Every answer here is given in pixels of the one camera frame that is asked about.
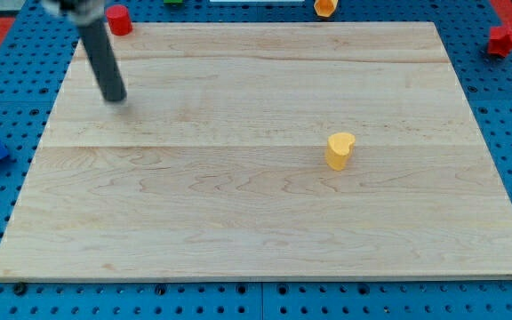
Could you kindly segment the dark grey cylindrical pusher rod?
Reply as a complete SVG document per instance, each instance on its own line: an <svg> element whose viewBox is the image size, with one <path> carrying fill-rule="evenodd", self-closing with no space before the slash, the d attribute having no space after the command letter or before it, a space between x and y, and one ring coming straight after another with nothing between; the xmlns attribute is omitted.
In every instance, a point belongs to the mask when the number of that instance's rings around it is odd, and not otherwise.
<svg viewBox="0 0 512 320"><path fill-rule="evenodd" d="M96 19L87 25L78 26L77 30L102 98L107 102L124 101L127 95L124 80L104 23Z"/></svg>

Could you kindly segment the silver metal rod mount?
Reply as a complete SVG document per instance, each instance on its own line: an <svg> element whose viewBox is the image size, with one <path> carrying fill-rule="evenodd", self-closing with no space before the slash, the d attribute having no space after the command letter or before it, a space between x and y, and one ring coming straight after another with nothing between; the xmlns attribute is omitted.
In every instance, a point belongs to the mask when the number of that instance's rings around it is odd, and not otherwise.
<svg viewBox="0 0 512 320"><path fill-rule="evenodd" d="M48 13L66 15L75 25L90 25L104 15L105 0L42 0Z"/></svg>

